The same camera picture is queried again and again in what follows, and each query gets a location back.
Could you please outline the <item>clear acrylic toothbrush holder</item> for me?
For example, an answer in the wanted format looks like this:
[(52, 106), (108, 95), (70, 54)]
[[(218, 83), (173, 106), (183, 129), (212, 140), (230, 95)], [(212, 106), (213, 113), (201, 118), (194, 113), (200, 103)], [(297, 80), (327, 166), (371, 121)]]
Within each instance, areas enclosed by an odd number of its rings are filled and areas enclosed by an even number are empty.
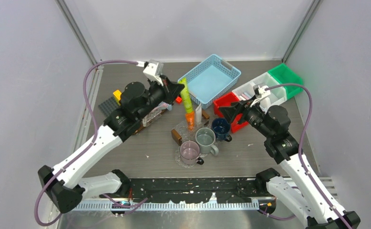
[(157, 117), (160, 117), (162, 112), (165, 111), (167, 108), (166, 107), (163, 107), (163, 106), (160, 106), (160, 107), (157, 107), (155, 109), (153, 109), (148, 115), (146, 115), (143, 119), (142, 119), (142, 125), (143, 127), (147, 127), (149, 126), (153, 120)]

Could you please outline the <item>mauve mug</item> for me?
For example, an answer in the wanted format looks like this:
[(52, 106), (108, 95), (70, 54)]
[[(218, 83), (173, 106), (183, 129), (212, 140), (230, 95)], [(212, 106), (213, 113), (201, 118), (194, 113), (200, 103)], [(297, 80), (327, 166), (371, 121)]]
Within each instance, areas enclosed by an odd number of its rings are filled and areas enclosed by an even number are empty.
[(192, 164), (200, 157), (200, 148), (196, 142), (189, 140), (181, 144), (180, 153), (183, 160), (187, 160)]

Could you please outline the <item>grey mug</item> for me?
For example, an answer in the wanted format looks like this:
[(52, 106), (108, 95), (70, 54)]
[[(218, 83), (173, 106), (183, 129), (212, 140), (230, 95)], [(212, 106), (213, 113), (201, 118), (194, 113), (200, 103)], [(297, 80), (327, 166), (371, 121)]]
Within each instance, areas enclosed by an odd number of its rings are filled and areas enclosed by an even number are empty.
[(218, 156), (219, 149), (215, 145), (216, 136), (212, 129), (202, 127), (196, 132), (196, 142), (199, 145), (201, 154), (212, 154)]

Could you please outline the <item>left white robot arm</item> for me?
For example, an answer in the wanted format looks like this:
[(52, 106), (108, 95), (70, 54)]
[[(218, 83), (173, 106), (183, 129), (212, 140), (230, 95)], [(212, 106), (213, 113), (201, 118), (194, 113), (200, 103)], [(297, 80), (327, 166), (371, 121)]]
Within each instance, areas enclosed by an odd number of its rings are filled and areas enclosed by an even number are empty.
[(150, 82), (149, 89), (141, 82), (128, 84), (120, 96), (118, 108), (107, 116), (91, 139), (59, 164), (39, 169), (38, 175), (47, 196), (62, 214), (87, 198), (113, 193), (123, 198), (129, 193), (130, 181), (119, 169), (97, 177), (84, 178), (84, 175), (108, 152), (132, 136), (140, 128), (143, 118), (160, 103), (174, 103), (185, 86), (164, 75), (161, 78), (162, 84)]

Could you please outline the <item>light blue mug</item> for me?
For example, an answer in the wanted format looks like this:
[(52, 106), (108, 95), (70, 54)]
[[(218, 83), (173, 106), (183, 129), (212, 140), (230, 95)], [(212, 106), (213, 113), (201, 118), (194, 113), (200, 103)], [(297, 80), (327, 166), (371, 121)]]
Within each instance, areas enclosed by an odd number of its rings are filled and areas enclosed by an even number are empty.
[(171, 111), (173, 109), (171, 104), (163, 102), (163, 107), (165, 110)]

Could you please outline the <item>orange cap toothpaste tube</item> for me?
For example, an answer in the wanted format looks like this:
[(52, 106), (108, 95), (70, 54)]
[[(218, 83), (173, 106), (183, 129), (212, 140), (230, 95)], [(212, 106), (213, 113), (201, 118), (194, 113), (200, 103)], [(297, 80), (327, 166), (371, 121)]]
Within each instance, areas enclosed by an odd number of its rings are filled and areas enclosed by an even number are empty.
[(201, 103), (195, 109), (195, 122), (197, 125), (202, 123), (202, 104)]

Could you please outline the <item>green toothpaste tube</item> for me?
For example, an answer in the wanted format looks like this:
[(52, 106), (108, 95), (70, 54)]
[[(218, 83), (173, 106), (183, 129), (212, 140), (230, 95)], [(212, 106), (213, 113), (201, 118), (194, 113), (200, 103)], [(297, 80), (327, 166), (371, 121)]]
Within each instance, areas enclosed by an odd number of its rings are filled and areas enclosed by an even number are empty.
[(181, 95), (181, 98), (183, 100), (183, 105), (184, 105), (184, 108), (185, 108), (185, 112), (187, 114), (192, 113), (193, 112), (193, 106), (192, 106), (192, 101), (191, 101), (191, 98), (190, 98), (190, 93), (189, 93), (189, 90), (188, 90), (187, 80), (186, 80), (186, 78), (182, 78), (182, 79), (179, 79), (178, 82), (180, 84), (184, 85), (184, 89), (181, 91), (180, 95)]

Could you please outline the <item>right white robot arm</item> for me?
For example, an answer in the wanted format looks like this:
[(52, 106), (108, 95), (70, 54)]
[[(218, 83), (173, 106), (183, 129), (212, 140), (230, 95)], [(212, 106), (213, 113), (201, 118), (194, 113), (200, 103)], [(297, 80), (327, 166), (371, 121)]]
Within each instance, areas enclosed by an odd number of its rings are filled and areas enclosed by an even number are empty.
[(302, 153), (301, 144), (289, 133), (290, 118), (279, 105), (264, 112), (258, 104), (239, 101), (222, 106), (220, 112), (228, 122), (240, 115), (265, 138), (267, 153), (292, 178), (292, 188), (273, 168), (256, 174), (256, 191), (276, 196), (307, 229), (356, 229), (361, 220), (355, 211), (347, 211), (317, 177)]

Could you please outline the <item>dark blue mug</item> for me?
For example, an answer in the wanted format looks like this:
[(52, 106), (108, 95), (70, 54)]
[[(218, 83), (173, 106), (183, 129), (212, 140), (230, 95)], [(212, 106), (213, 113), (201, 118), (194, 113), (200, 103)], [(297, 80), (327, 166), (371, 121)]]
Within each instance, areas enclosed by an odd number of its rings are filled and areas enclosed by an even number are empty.
[(232, 136), (230, 135), (231, 126), (224, 118), (216, 118), (211, 124), (212, 130), (216, 135), (217, 141), (231, 142)]

